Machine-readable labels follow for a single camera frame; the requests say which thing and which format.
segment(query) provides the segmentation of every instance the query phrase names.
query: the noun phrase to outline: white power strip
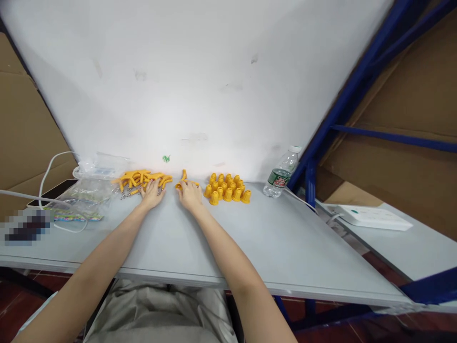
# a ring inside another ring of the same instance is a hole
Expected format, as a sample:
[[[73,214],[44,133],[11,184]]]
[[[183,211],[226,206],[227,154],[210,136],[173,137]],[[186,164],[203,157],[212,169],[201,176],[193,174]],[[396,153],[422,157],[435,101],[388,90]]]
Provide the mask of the white power strip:
[[[405,231],[413,224],[396,214],[377,207],[339,205],[335,209],[341,218],[355,226]]]

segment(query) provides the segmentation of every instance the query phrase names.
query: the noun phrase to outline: white cable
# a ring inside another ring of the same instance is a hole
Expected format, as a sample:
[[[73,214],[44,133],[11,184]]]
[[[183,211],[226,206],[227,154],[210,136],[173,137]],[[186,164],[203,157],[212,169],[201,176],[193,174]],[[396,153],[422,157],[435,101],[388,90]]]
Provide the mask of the white cable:
[[[33,199],[33,200],[38,200],[38,201],[42,201],[43,200],[43,201],[49,201],[49,202],[57,202],[57,203],[66,205],[69,208],[71,208],[72,210],[74,210],[75,212],[79,213],[86,221],[86,223],[84,224],[84,227],[79,231],[68,230],[68,229],[62,228],[60,226],[54,225],[54,227],[57,227],[58,229],[62,229],[62,230],[65,230],[65,231],[68,231],[68,232],[72,232],[72,233],[79,233],[79,232],[83,231],[84,229],[86,229],[86,226],[87,226],[87,224],[89,222],[88,218],[84,214],[79,212],[76,208],[74,208],[73,205],[70,205],[69,203],[66,203],[66,202],[63,202],[63,201],[60,201],[60,200],[48,199],[48,198],[43,198],[43,197],[36,197],[34,195],[28,195],[28,194],[22,194],[22,193],[4,191],[4,190],[0,190],[0,194],[18,196],[18,197],[21,197],[21,198]]]
[[[332,221],[334,221],[336,218],[341,217],[341,216],[342,216],[341,213],[336,213],[336,214],[332,215],[330,217],[330,219],[325,222],[325,224],[329,225]]]
[[[316,211],[316,209],[313,206],[311,206],[306,201],[304,201],[303,199],[301,199],[298,196],[296,196],[289,188],[286,187],[286,188],[284,188],[284,190],[287,193],[289,193],[290,195],[293,195],[297,200],[300,200],[301,202],[305,203],[310,209],[312,209],[318,215],[318,212]]]
[[[46,170],[46,172],[44,173],[44,176],[43,176],[43,179],[41,180],[41,184],[40,184],[40,192],[38,193],[38,196],[41,197],[43,195],[43,185],[44,185],[44,181],[46,180],[46,177],[48,176],[48,173],[49,171],[51,170],[51,166],[52,166],[52,163],[54,162],[54,159],[57,157],[57,156],[60,156],[60,155],[63,155],[63,154],[66,154],[66,153],[72,153],[72,154],[75,154],[77,156],[79,156],[79,154],[73,152],[73,151],[64,151],[64,152],[61,152],[61,153],[58,153],[57,155],[54,155],[53,158],[51,158],[51,161],[49,162],[49,165],[48,165],[48,169]],[[59,202],[59,203],[63,203],[65,205],[68,205],[66,202],[60,202],[60,201],[52,201],[52,202]],[[40,207],[41,210],[43,210],[43,205],[41,203],[41,200],[38,201],[38,206]],[[69,230],[69,229],[66,229],[64,227],[61,227],[61,226],[58,226],[57,224],[54,224],[54,227],[55,228],[58,228],[58,229],[61,229],[61,230],[64,230],[64,231],[68,231],[68,232],[71,232],[71,233],[79,233],[81,231],[84,231],[87,227],[87,224],[89,223],[89,220],[88,218],[82,214],[80,211],[76,210],[76,208],[74,208],[74,210],[79,213],[85,220],[86,220],[86,223],[84,224],[84,227],[82,228],[82,230],[80,231],[73,231],[73,230]]]

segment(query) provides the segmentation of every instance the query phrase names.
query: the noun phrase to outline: cardboard box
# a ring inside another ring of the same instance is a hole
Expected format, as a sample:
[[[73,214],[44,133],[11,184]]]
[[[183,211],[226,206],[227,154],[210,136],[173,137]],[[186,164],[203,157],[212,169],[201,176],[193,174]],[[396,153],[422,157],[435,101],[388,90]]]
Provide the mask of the cardboard box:
[[[457,10],[384,70],[348,126],[457,143]],[[320,165],[457,241],[457,154],[341,134]]]
[[[51,158],[70,149],[3,33],[0,51],[0,189],[38,195]],[[56,158],[43,190],[71,179],[75,167],[72,154]],[[30,201],[0,195],[0,220],[24,209]]]
[[[316,172],[316,198],[323,203],[380,206],[383,201],[342,178],[318,167]]]

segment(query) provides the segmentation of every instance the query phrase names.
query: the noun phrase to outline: white backdrop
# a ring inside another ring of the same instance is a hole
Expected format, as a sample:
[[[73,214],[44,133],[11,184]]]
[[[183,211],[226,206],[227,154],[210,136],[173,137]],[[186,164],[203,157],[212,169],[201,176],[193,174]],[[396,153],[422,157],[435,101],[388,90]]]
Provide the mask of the white backdrop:
[[[74,151],[254,181],[307,145],[391,3],[4,0],[0,14]]]

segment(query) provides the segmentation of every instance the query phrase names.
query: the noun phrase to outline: bottle label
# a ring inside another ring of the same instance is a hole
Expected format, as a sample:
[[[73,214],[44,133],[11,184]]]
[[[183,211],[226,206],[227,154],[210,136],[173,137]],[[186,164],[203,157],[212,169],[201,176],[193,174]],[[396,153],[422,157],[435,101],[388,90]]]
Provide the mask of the bottle label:
[[[278,188],[284,188],[289,180],[290,176],[282,176],[272,171],[268,178],[268,183]]]

